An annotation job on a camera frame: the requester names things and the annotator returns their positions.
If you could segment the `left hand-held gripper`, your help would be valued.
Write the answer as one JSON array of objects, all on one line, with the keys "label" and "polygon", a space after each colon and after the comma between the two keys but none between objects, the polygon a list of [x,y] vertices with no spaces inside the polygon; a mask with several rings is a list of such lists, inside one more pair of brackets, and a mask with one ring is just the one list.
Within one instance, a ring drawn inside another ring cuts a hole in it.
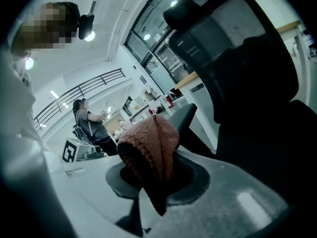
[{"label": "left hand-held gripper", "polygon": [[103,158],[104,156],[105,154],[100,146],[94,146],[78,139],[67,138],[61,159],[65,163],[74,163]]}]

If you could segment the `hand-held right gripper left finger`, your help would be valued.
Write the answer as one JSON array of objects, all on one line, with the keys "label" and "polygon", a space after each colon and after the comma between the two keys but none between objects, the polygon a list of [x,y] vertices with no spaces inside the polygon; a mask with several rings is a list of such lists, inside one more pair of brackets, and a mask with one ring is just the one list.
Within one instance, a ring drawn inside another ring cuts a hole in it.
[{"label": "hand-held right gripper left finger", "polygon": [[106,181],[118,156],[62,163],[44,153],[51,182],[78,238],[136,238],[140,236],[139,205],[118,197]]}]

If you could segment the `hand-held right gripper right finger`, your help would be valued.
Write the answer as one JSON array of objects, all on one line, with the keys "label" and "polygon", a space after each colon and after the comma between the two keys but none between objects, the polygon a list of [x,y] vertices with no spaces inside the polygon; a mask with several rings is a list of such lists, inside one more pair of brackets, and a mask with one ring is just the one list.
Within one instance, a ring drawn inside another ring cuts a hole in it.
[{"label": "hand-held right gripper right finger", "polygon": [[149,238],[257,238],[289,207],[274,190],[235,165],[177,153],[204,167],[210,183],[192,204],[171,206],[163,217],[150,219]]}]

